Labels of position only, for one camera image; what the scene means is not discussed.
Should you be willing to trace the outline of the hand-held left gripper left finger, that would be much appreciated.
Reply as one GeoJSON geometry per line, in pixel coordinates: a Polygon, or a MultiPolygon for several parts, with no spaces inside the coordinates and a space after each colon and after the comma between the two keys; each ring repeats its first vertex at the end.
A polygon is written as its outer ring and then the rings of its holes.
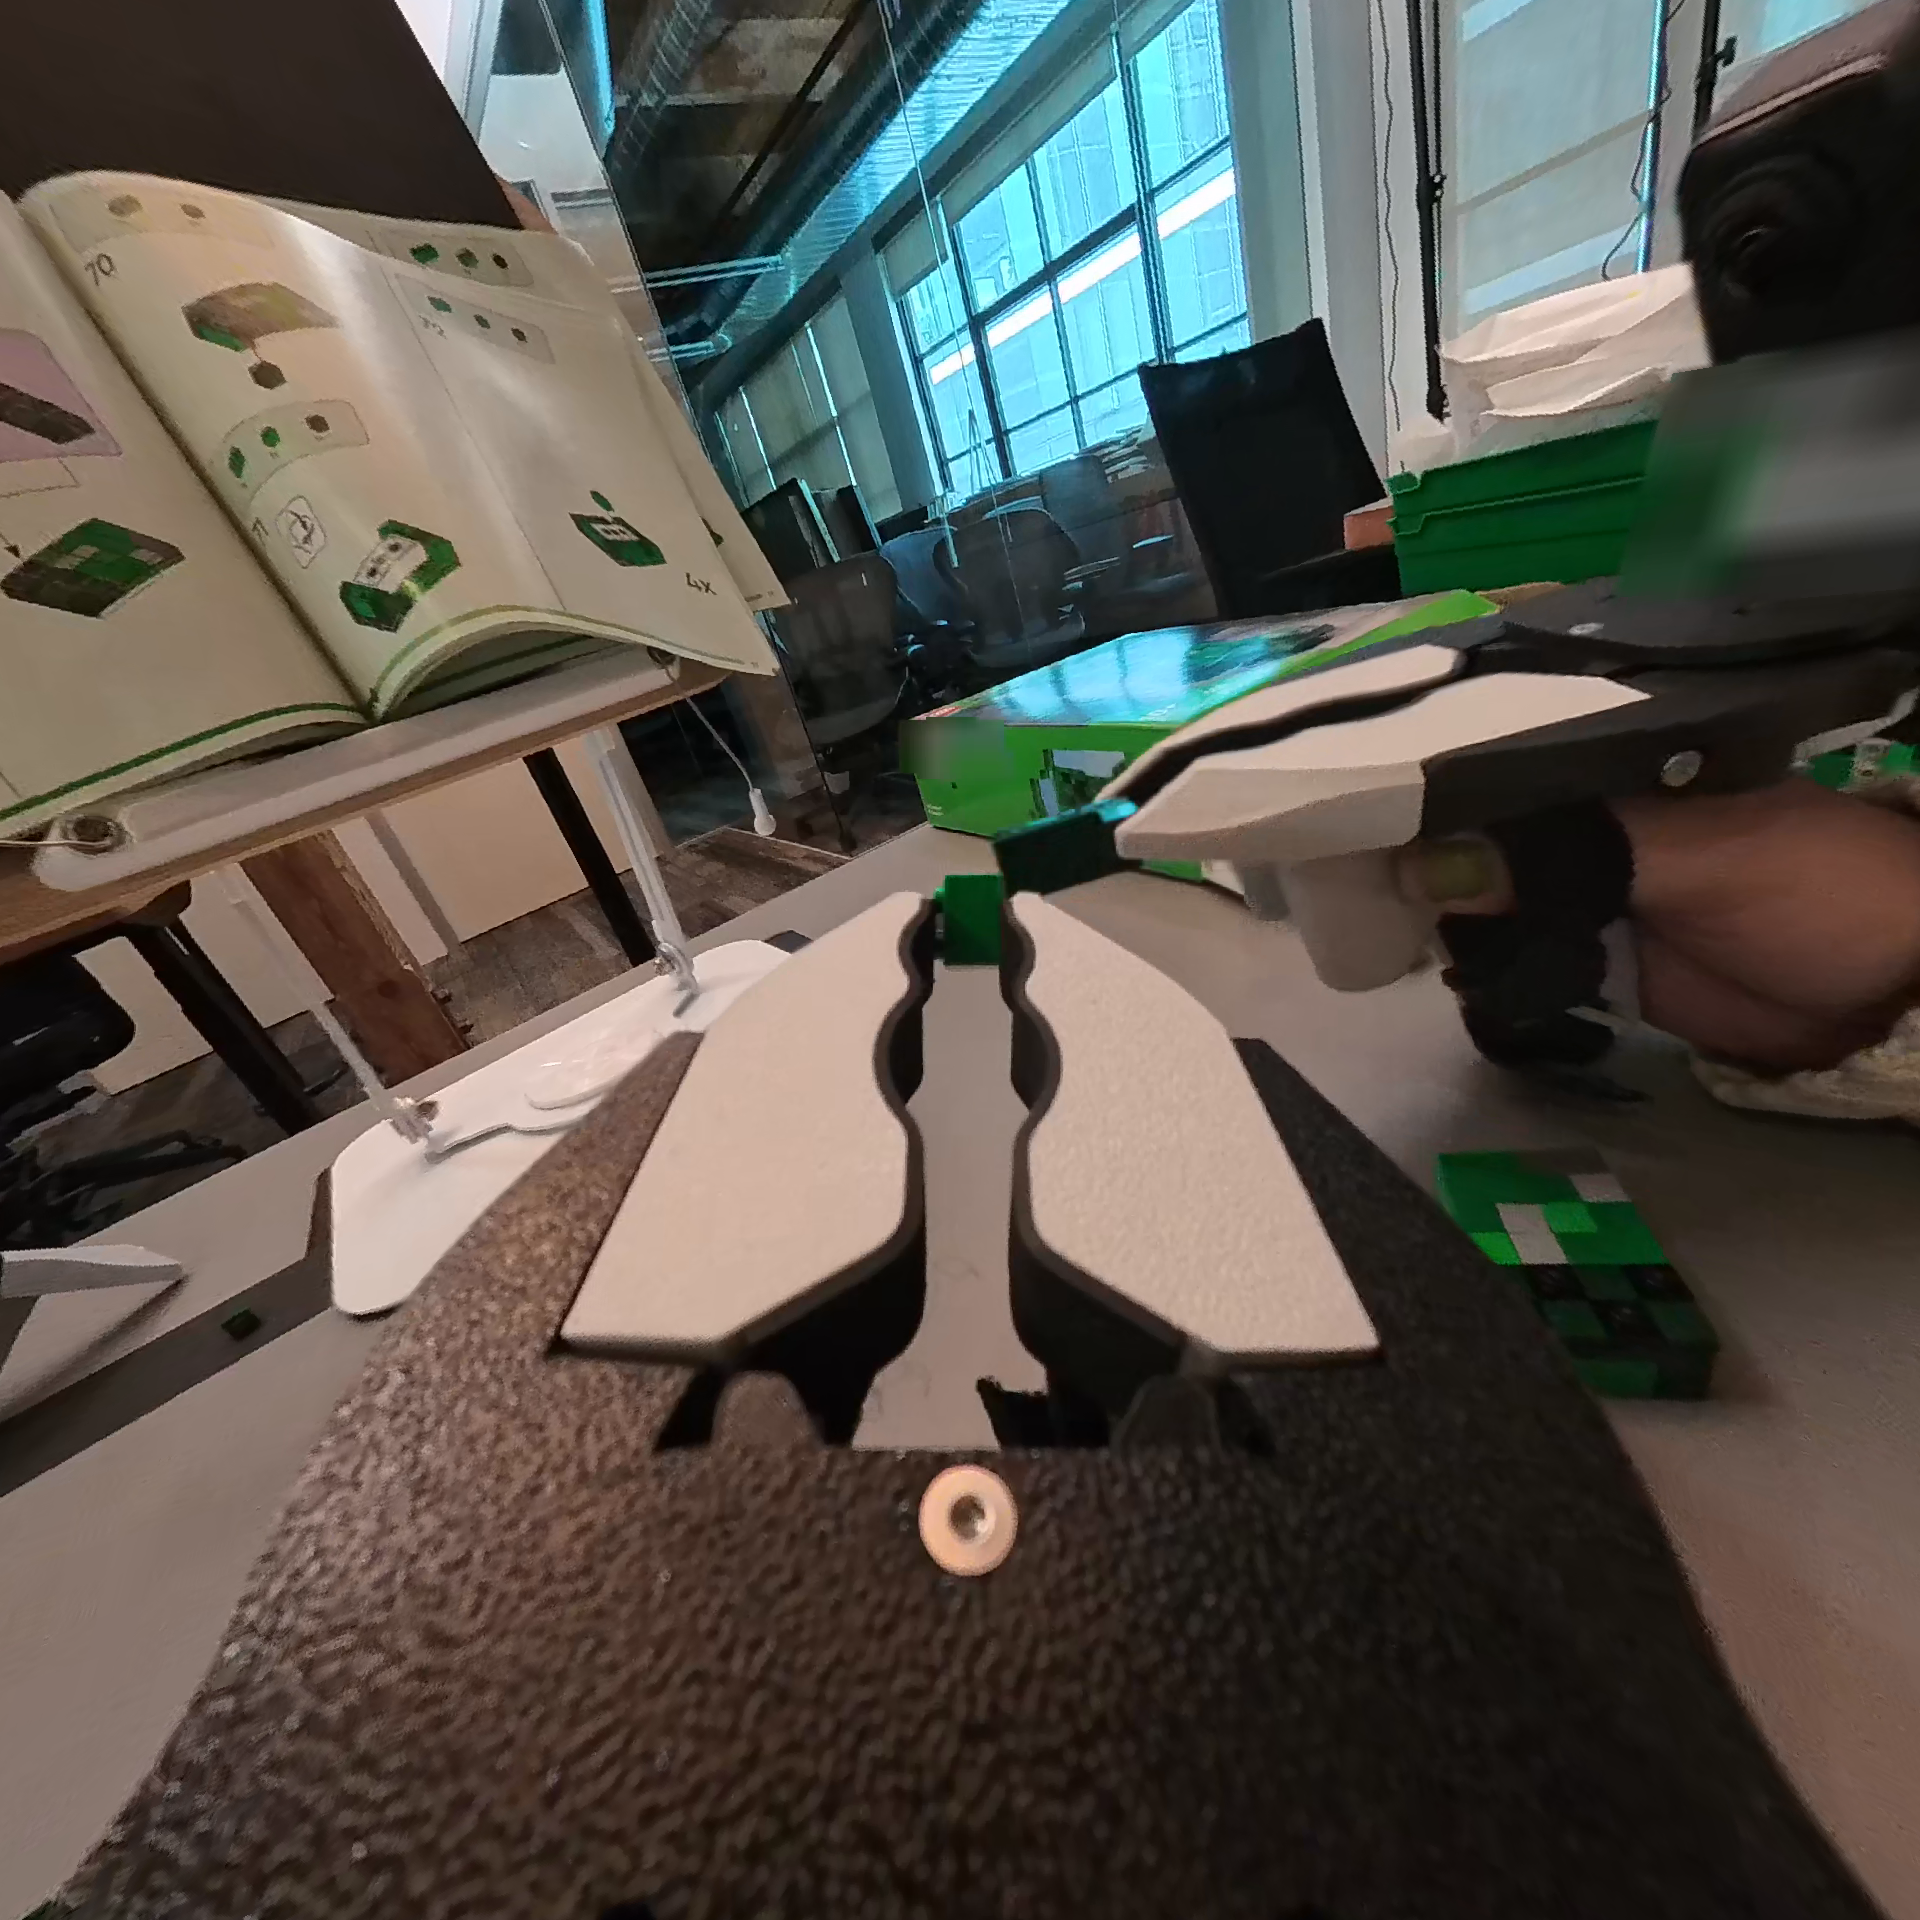
{"type": "Polygon", "coordinates": [[[879,906],[783,954],[693,1049],[567,1307],[561,1351],[782,1375],[852,1445],[925,1317],[933,905],[879,906]]]}

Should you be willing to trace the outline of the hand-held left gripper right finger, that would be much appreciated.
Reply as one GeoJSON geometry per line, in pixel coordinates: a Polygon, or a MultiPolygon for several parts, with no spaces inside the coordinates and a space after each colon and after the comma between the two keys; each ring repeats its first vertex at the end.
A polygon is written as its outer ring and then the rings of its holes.
{"type": "Polygon", "coordinates": [[[1228,1024],[1064,906],[1008,905],[1008,1302],[1082,1430],[1171,1383],[1378,1362],[1379,1331],[1228,1024]]]}

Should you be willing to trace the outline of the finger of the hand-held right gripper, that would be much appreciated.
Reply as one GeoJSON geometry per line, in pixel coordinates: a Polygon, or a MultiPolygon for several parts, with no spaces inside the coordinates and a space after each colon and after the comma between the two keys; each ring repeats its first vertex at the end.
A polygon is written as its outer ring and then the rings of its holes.
{"type": "Polygon", "coordinates": [[[1639,704],[1594,677],[1330,669],[1264,690],[1140,754],[1115,783],[1123,861],[1305,865],[1421,832],[1429,757],[1639,704]]]}
{"type": "Polygon", "coordinates": [[[1102,801],[1130,800],[1140,816],[1414,816],[1436,751],[1429,703],[1464,669],[1467,658],[1447,644],[1326,663],[1178,727],[1102,801]]]}

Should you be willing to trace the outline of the dark green lego assembly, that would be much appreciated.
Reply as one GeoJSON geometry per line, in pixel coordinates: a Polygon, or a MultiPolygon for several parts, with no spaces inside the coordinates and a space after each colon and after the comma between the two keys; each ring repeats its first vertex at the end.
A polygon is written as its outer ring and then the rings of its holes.
{"type": "Polygon", "coordinates": [[[1116,829],[1140,805],[1130,800],[1070,805],[994,832],[1000,898],[1062,896],[1102,875],[1140,872],[1140,861],[1116,849],[1116,829]]]}

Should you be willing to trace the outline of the green white tiled lego block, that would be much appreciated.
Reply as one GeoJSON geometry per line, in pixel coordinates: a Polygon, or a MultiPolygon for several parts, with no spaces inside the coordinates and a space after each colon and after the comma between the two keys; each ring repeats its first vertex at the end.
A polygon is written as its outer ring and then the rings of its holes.
{"type": "Polygon", "coordinates": [[[1705,1403],[1717,1331],[1685,1270],[1590,1148],[1435,1158],[1450,1222],[1504,1268],[1580,1383],[1617,1403],[1705,1403]]]}

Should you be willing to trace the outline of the person's right hand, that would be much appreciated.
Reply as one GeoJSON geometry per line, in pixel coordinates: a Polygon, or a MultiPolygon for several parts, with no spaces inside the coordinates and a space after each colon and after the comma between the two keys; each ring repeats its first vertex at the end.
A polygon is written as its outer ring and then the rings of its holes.
{"type": "Polygon", "coordinates": [[[1915,1009],[1915,779],[1569,801],[1398,849],[1500,1070],[1590,1070],[1623,1024],[1756,1075],[1834,1070],[1915,1009]]]}

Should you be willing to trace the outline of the green printed box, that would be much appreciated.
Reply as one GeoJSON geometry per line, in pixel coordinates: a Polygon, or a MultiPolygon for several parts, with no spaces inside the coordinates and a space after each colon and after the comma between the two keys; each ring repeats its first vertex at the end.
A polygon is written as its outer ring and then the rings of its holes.
{"type": "Polygon", "coordinates": [[[1090,801],[1143,751],[1282,685],[1313,652],[1494,610],[1494,597],[1450,588],[1401,603],[1116,637],[906,720],[898,765],[933,829],[994,838],[1090,801]]]}

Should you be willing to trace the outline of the black office chair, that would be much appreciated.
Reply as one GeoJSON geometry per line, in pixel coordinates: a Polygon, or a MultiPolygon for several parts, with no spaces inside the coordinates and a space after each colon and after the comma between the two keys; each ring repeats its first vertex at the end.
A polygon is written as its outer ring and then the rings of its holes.
{"type": "Polygon", "coordinates": [[[1320,316],[1244,352],[1143,366],[1143,406],[1217,620],[1394,603],[1398,557],[1345,549],[1385,484],[1320,316]]]}

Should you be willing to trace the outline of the grey mesh office chair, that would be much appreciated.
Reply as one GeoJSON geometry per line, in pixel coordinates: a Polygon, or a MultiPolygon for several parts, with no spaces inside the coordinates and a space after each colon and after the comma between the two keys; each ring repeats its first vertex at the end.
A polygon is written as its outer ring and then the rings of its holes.
{"type": "Polygon", "coordinates": [[[1041,505],[882,542],[916,637],[967,685],[1008,685],[1090,649],[1076,584],[1078,549],[1041,505]]]}

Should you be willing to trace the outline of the stack of green trays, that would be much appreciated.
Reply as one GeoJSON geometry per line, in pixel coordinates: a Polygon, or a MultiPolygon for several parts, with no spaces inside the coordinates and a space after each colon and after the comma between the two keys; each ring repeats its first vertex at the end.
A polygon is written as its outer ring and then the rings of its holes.
{"type": "Polygon", "coordinates": [[[1658,419],[1394,475],[1401,597],[1615,579],[1639,512],[1658,419]]]}

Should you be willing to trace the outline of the white paper bags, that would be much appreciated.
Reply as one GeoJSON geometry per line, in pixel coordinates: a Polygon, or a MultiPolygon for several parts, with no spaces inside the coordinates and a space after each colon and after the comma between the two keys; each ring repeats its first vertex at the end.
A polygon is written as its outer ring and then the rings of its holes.
{"type": "Polygon", "coordinates": [[[1509,308],[1443,346],[1462,430],[1562,419],[1649,401],[1711,366],[1691,268],[1594,280],[1509,308]]]}

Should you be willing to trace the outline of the large paned window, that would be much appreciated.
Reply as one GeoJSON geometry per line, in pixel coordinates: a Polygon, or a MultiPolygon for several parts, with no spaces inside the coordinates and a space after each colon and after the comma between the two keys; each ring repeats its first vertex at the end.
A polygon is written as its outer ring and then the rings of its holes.
{"type": "Polygon", "coordinates": [[[1143,366],[1254,343],[1225,9],[1116,5],[882,245],[948,494],[1149,430],[1143,366]]]}

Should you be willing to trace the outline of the brown office desk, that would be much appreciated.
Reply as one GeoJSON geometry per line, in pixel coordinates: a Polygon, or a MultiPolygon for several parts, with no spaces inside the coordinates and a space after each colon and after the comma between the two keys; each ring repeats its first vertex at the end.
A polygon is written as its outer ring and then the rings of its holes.
{"type": "Polygon", "coordinates": [[[117,801],[114,840],[4,848],[0,954],[23,965],[48,949],[88,949],[98,933],[117,938],[117,919],[183,881],[723,678],[700,663],[583,658],[430,715],[140,789],[117,801]]]}

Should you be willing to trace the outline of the open instruction booklet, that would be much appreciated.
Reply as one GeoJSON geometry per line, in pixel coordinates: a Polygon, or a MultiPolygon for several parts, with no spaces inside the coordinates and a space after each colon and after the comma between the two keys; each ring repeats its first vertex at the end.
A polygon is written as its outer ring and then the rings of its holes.
{"type": "Polygon", "coordinates": [[[42,182],[0,235],[11,848],[221,765],[658,652],[782,584],[554,233],[42,182]]]}

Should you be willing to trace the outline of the black panel on stand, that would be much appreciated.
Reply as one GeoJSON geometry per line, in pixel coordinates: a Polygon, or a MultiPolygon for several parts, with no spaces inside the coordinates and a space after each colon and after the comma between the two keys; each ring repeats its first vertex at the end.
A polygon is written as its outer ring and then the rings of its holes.
{"type": "Polygon", "coordinates": [[[4,197],[81,172],[520,230],[389,0],[11,0],[4,197]]]}

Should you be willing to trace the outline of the wooden support post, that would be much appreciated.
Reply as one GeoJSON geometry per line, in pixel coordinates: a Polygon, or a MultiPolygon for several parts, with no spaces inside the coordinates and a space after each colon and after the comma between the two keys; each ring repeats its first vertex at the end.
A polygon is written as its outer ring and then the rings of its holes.
{"type": "Polygon", "coordinates": [[[470,1054],[384,906],[332,832],[242,861],[277,926],[328,985],[328,1006],[383,1085],[400,1089],[470,1054]]]}

